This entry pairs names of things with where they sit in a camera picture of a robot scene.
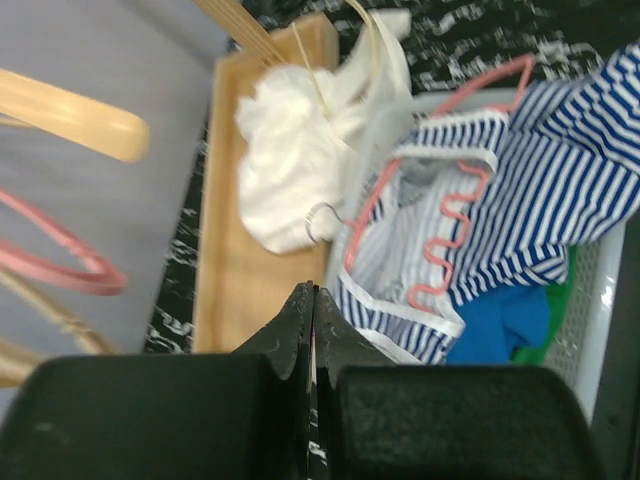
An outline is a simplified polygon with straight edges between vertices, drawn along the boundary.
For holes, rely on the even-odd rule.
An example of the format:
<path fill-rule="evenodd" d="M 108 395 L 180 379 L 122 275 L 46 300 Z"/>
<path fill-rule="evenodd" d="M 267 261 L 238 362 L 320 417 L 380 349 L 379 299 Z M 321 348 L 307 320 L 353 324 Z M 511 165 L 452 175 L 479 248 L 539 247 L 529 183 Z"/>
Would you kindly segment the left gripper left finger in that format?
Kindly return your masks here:
<path fill-rule="evenodd" d="M 1 426 L 5 479 L 302 479 L 314 287 L 226 354 L 49 360 Z"/>

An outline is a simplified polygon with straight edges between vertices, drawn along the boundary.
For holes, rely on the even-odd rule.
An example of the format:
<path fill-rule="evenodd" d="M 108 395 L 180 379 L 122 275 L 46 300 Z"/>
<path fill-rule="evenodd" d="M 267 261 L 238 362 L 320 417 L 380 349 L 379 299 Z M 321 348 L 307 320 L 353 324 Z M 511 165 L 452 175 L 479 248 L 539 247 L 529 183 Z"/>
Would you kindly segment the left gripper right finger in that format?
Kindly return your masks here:
<path fill-rule="evenodd" d="M 331 479 L 602 479 L 575 395 L 543 367 L 399 365 L 314 290 Z"/>

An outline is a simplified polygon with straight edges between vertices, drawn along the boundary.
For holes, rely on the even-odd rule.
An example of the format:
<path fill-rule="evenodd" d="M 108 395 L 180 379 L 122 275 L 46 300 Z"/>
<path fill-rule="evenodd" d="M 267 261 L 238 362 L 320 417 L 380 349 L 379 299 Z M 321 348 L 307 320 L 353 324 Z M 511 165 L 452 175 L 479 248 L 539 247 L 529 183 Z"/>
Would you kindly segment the pink hanger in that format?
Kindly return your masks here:
<path fill-rule="evenodd" d="M 58 260 L 32 250 L 29 241 L 3 238 L 3 267 L 51 286 L 89 295 L 116 296 L 127 288 L 128 279 L 121 269 L 42 209 L 6 190 L 1 191 L 1 205 L 32 224 L 65 254 Z"/>
<path fill-rule="evenodd" d="M 477 90 L 482 89 L 502 78 L 509 77 L 515 73 L 519 73 L 519 81 L 517 88 L 515 90 L 515 94 L 513 99 L 509 104 L 493 104 L 488 108 L 493 111 L 499 112 L 511 112 L 516 106 L 518 106 L 520 99 L 524 95 L 525 88 L 529 82 L 533 67 L 535 65 L 535 55 L 532 53 L 527 53 L 516 57 L 516 59 L 502 64 L 495 69 L 481 74 L 469 82 L 467 82 L 462 87 L 458 88 L 453 94 L 451 94 L 440 106 L 438 106 L 435 110 L 433 110 L 429 116 L 431 118 L 438 118 L 445 114 L 450 113 L 453 109 L 459 104 L 463 103 L 468 97 L 473 95 Z M 359 246 L 360 240 L 362 238 L 365 226 L 370 217 L 370 213 L 373 210 L 376 202 L 379 199 L 380 193 L 386 184 L 391 180 L 392 175 L 395 171 L 400 167 L 403 158 L 401 156 L 394 157 L 388 165 L 384 168 L 382 173 L 379 175 L 378 180 L 376 181 L 371 194 L 366 200 L 364 206 L 362 207 L 361 213 L 355 220 L 350 220 L 346 223 L 347 226 L 351 227 L 353 233 L 349 237 L 348 242 L 346 243 L 346 250 L 343 256 L 343 264 L 344 269 L 349 271 L 352 269 L 353 264 L 356 259 L 357 248 Z M 427 284 L 417 284 L 411 287 L 408 290 L 408 303 L 414 308 L 427 313 L 433 314 L 435 311 L 428 306 L 418 302 L 416 300 L 416 296 L 418 294 L 431 294 L 431 295 L 442 295 L 446 293 L 448 290 L 449 284 L 451 282 L 451 278 L 453 275 L 453 266 L 447 260 L 438 257 L 433 254 L 432 249 L 436 246 L 439 247 L 448 247 L 448 248 L 456 248 L 462 244 L 462 242 L 466 239 L 468 231 L 470 229 L 470 220 L 467 216 L 455 212 L 449 208 L 448 203 L 450 201 L 457 202 L 467 202 L 471 203 L 479 199 L 480 195 L 483 193 L 484 189 L 487 186 L 489 175 L 483 169 L 479 167 L 474 167 L 466 164 L 463 160 L 458 161 L 458 167 L 460 170 L 467 174 L 475 175 L 478 177 L 478 184 L 476 190 L 469 194 L 464 195 L 459 192 L 451 193 L 445 195 L 440 204 L 439 210 L 440 212 L 447 218 L 457 220 L 462 224 L 462 228 L 460 231 L 460 235 L 456 237 L 454 240 L 448 240 L 443 237 L 435 237 L 433 239 L 425 242 L 423 246 L 422 254 L 426 261 L 435 264 L 443 269 L 442 274 L 442 284 L 439 286 L 430 286 Z"/>

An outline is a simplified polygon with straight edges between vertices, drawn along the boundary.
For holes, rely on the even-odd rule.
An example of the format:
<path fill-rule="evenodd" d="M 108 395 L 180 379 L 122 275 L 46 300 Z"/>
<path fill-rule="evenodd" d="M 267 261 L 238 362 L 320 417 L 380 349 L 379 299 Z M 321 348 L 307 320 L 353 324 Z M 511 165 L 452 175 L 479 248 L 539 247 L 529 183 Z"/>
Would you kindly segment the blue tank top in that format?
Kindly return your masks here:
<path fill-rule="evenodd" d="M 507 364 L 515 350 L 542 346 L 551 317 L 543 286 L 499 286 L 455 311 L 465 329 L 448 353 L 449 366 Z"/>

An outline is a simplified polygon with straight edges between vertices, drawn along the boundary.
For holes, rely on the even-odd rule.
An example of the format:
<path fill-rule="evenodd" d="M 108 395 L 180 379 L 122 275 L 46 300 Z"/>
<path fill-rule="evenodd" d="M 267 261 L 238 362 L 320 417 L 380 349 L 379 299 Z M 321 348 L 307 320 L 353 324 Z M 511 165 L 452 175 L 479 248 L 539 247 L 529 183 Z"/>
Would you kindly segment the green tank top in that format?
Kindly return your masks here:
<path fill-rule="evenodd" d="M 577 247 L 568 249 L 568 273 L 564 283 L 550 284 L 544 287 L 545 300 L 549 308 L 549 319 L 544 331 L 545 338 L 537 346 L 517 347 L 510 361 L 518 365 L 541 365 L 545 356 L 554 341 L 565 318 L 568 309 L 570 296 L 576 278 Z"/>

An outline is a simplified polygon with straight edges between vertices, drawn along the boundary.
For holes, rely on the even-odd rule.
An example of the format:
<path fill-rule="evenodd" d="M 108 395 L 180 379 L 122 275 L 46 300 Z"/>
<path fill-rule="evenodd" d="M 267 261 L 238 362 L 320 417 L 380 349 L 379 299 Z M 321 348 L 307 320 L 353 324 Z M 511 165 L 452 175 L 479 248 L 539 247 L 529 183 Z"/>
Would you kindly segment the blue white striped top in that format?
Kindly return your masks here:
<path fill-rule="evenodd" d="M 399 363 L 447 364 L 465 329 L 457 306 L 499 286 L 564 283 L 570 247 L 599 239 L 638 210 L 637 43 L 583 78 L 527 85 L 509 113 L 490 105 L 428 117 L 397 143 L 389 162 L 403 160 L 370 213 L 352 269 L 341 259 L 339 310 Z M 432 249 L 453 275 L 446 293 L 416 296 L 431 314 L 412 308 L 407 294 L 417 284 L 442 284 L 443 269 L 422 251 L 430 239 L 460 235 L 462 224 L 439 210 L 445 195 L 477 188 L 478 177 L 460 170 L 459 160 L 489 179 L 478 200 L 448 203 L 470 229 L 460 246 Z"/>

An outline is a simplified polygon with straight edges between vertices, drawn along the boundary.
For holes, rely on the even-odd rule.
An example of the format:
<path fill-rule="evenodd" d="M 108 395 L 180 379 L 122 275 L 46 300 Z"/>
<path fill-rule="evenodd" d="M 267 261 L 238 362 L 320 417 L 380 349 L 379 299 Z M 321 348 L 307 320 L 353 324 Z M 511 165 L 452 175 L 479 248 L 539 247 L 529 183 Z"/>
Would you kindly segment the cream wooden hanger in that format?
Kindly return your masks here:
<path fill-rule="evenodd" d="M 150 146 L 150 129 L 119 107 L 1 71 L 1 124 L 36 128 L 116 160 L 133 163 Z"/>

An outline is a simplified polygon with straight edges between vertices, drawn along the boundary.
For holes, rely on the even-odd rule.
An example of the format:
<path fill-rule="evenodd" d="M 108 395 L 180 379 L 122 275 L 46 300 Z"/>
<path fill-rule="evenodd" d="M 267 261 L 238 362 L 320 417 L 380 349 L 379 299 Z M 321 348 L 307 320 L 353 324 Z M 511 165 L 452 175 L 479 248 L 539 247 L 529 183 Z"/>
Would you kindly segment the beige plastic hanger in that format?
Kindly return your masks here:
<path fill-rule="evenodd" d="M 1 270 L 1 387 L 18 387 L 46 360 L 111 355 L 119 347 L 25 278 Z"/>

